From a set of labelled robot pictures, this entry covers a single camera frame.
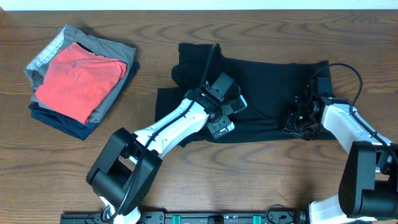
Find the black polo shirt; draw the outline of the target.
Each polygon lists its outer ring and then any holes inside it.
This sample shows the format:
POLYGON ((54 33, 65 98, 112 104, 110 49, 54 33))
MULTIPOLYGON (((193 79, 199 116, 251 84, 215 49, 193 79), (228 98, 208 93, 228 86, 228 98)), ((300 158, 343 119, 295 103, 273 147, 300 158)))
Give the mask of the black polo shirt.
MULTIPOLYGON (((172 112, 188 90, 199 86, 210 49, 209 44, 179 44, 179 63, 171 70, 172 80, 177 87, 158 89, 156 121, 172 112)), ((281 131, 282 120, 314 73, 319 77, 330 77, 328 64, 328 61, 274 64, 238 60, 224 57, 221 48, 217 47, 206 80, 213 83, 220 73, 225 72, 237 81, 248 106, 243 111, 230 115, 229 118, 235 125, 230 133, 215 139, 208 128, 203 128, 185 138, 180 146, 203 140, 243 143, 293 139, 293 135, 281 131)))

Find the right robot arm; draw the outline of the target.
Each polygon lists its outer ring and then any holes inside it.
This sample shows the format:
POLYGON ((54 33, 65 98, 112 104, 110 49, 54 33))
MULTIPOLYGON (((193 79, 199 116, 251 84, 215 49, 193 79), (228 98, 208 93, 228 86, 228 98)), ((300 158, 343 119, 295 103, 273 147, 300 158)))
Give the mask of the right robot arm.
POLYGON ((306 141, 331 134, 348 158, 338 194, 308 206, 308 223, 372 223, 397 218, 397 144, 380 135, 345 98, 294 97, 282 125, 306 141))

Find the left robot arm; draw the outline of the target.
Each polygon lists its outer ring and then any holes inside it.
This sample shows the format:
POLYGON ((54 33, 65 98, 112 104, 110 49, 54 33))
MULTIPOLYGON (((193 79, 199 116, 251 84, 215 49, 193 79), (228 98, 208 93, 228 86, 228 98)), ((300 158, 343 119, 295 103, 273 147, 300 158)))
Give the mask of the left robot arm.
POLYGON ((139 204, 148 194, 163 157, 203 127, 214 138, 232 131, 228 118, 247 107, 241 89, 213 87, 190 90, 182 102, 153 125, 130 133, 115 131, 95 160, 86 181, 105 204, 103 223, 137 223, 139 204))

